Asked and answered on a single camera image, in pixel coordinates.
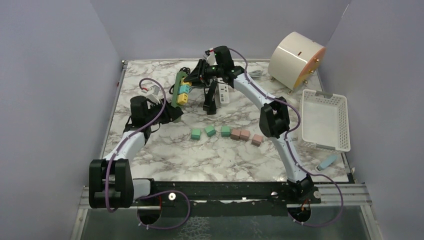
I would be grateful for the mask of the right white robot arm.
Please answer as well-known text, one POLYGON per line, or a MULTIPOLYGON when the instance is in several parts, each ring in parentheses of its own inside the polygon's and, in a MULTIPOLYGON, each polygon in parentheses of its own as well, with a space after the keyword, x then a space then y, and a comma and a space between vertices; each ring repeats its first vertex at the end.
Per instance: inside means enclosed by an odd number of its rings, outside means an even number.
POLYGON ((300 204, 313 191, 314 183, 311 174, 297 160, 297 152, 291 138, 294 131, 290 127, 289 109, 297 116, 299 111, 287 103, 284 97, 276 97, 260 87, 248 74, 247 66, 235 65, 231 53, 234 49, 225 45, 205 51, 207 56, 214 56, 215 64, 200 59, 191 73, 183 78, 183 82, 194 86, 209 87, 212 93, 215 79, 222 79, 231 88, 247 97, 260 111, 259 129, 274 144, 285 167, 289 199, 300 204))

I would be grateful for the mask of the yellow plug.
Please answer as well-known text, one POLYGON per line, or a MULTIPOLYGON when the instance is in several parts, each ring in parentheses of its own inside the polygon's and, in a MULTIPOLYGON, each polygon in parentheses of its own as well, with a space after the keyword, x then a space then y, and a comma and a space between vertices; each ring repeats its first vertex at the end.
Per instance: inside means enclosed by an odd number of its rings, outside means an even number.
POLYGON ((177 96, 176 103, 180 106, 185 105, 188 102, 188 94, 181 93, 177 96))
POLYGON ((192 83, 191 82, 185 82, 184 80, 181 81, 181 84, 182 85, 188 85, 190 87, 192 86, 192 83))

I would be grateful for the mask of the pink plug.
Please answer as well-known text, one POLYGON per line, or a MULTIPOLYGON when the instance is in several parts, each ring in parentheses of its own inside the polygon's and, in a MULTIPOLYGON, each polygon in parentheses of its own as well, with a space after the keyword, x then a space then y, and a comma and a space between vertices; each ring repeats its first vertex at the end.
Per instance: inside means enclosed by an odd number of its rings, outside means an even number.
POLYGON ((230 138, 232 140, 237 140, 238 141, 240 139, 240 135, 241 135, 241 130, 240 129, 233 128, 231 130, 231 132, 230 132, 230 138))
POLYGON ((264 140, 264 137, 262 135, 254 134, 251 139, 251 144, 259 147, 262 144, 263 140, 264 140))
POLYGON ((251 132, 249 130, 242 129, 240 131, 239 139, 247 142, 250 139, 250 136, 251 132))

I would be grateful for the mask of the blue plug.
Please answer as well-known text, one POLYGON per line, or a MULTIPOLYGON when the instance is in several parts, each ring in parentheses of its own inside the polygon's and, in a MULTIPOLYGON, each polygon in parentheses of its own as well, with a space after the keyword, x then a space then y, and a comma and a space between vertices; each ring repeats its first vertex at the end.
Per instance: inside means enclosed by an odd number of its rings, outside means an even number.
POLYGON ((188 85, 188 84, 180 85, 179 88, 178 88, 178 94, 179 95, 181 95, 181 94, 187 94, 188 95, 189 92, 190 92, 190 88, 191 88, 191 86, 188 85))

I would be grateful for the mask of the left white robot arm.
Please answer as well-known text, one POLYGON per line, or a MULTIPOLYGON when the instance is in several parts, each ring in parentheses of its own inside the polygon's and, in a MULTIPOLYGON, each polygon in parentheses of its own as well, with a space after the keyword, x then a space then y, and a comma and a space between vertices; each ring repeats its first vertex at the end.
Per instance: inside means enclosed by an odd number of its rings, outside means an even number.
POLYGON ((130 162, 146 145, 152 125, 164 125, 183 115, 179 106, 172 106, 166 99, 148 103, 144 96, 130 99, 130 117, 117 146, 104 158, 94 159, 89 165, 88 202, 93 209, 129 208, 134 201, 152 205, 157 191, 149 178, 133 178, 130 162))

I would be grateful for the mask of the green power strip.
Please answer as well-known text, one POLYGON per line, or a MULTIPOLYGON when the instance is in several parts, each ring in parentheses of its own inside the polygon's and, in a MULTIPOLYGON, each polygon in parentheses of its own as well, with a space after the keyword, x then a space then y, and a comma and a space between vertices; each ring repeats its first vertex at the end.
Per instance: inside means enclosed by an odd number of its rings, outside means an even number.
POLYGON ((172 93, 172 99, 171 99, 171 106, 176 108, 177 110, 181 110, 184 105, 178 105, 177 104, 177 96, 179 95, 179 87, 181 84, 181 81, 187 76, 188 74, 184 71, 180 70, 176 74, 175 83, 173 87, 173 93, 172 93))

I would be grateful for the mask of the green plug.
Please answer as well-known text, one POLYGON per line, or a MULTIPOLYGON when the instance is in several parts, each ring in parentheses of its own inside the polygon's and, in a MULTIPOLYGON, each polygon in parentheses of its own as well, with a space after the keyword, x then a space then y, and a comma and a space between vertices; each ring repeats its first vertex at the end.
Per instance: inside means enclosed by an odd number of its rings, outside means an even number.
POLYGON ((201 135, 202 135, 201 130, 198 129, 198 128, 194 128, 194 129, 191 130, 190 138, 192 140, 198 141, 198 140, 201 139, 201 135))
POLYGON ((204 131, 208 137, 212 137, 216 134, 216 130, 213 125, 208 125, 204 128, 204 131))
POLYGON ((221 136, 224 138, 230 137, 231 136, 231 128, 227 125, 223 125, 221 127, 221 136))

